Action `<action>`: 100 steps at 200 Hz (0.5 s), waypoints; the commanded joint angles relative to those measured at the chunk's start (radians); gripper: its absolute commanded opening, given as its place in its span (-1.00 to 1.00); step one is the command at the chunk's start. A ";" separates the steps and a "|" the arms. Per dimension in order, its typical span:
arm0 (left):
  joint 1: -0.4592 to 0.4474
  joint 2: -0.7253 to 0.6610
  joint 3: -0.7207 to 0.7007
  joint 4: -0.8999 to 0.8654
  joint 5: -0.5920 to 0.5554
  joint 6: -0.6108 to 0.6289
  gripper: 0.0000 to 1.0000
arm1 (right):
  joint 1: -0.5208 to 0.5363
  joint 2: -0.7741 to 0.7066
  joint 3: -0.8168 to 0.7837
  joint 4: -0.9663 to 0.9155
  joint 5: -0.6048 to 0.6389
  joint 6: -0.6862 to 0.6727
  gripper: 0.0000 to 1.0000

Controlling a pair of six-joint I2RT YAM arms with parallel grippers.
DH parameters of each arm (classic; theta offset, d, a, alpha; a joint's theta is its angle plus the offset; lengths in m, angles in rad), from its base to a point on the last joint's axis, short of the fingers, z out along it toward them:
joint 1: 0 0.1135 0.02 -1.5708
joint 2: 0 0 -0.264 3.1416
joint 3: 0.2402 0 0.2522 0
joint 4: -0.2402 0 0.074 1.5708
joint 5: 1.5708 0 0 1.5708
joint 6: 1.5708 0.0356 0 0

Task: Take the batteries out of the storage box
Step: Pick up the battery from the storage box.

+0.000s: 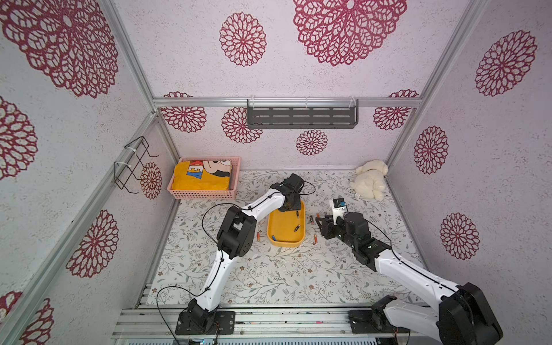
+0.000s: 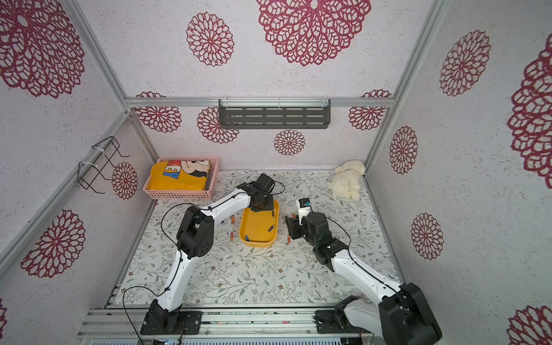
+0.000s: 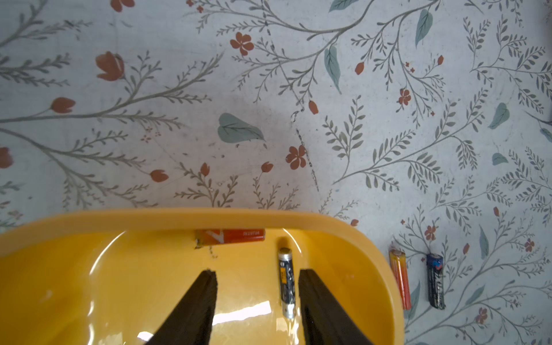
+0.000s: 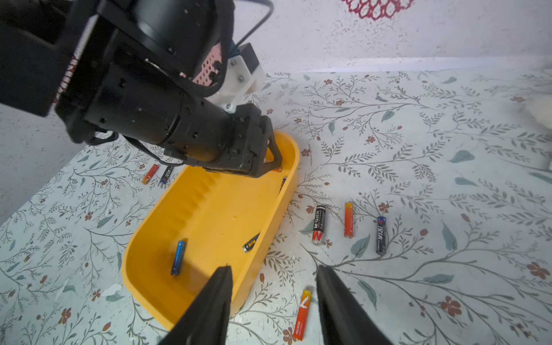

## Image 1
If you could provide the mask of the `yellow plastic storage box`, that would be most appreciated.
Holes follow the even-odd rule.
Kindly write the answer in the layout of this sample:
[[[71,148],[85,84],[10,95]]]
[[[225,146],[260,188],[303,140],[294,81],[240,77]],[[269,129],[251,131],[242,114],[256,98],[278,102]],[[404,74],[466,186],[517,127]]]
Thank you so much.
[[[297,232],[294,228],[300,225]],[[299,247],[306,237],[306,208],[301,201],[300,211],[273,211],[269,215],[267,236],[276,247]]]

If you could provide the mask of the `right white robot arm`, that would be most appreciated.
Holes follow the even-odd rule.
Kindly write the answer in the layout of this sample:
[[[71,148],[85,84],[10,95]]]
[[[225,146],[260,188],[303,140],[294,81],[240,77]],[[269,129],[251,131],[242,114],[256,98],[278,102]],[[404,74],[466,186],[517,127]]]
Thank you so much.
[[[361,213],[316,218],[325,239],[338,239],[356,260],[414,292],[424,306],[385,296],[374,303],[367,323],[378,331],[408,329],[442,344],[496,344],[503,330],[483,291],[472,283],[445,280],[395,252],[391,241],[372,236],[371,222]]]

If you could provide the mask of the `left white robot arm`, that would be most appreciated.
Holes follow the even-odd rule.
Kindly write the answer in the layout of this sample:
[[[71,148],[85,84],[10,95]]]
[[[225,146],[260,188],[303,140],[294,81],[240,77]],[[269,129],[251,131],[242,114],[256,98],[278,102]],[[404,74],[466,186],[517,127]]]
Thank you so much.
[[[246,206],[231,205],[227,210],[216,236],[217,251],[213,266],[202,291],[188,304],[185,313],[200,332],[210,331],[215,323],[225,285],[239,257],[250,251],[257,222],[273,211],[299,211],[300,197],[305,181],[296,174],[270,189],[256,201]]]

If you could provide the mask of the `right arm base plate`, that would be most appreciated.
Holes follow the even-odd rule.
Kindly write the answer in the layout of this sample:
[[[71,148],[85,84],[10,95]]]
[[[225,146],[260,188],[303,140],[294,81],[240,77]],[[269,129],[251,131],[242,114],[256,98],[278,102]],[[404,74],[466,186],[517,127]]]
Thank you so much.
[[[409,333],[408,329],[393,326],[381,311],[349,310],[348,320],[354,334],[394,334]]]

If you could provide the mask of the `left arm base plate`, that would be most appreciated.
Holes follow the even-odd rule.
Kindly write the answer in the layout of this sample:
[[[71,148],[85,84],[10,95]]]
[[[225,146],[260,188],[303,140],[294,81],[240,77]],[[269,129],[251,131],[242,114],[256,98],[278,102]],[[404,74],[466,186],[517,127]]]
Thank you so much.
[[[215,311],[205,319],[194,316],[189,311],[180,313],[175,327],[178,336],[188,335],[232,335],[234,333],[236,313],[233,311]]]

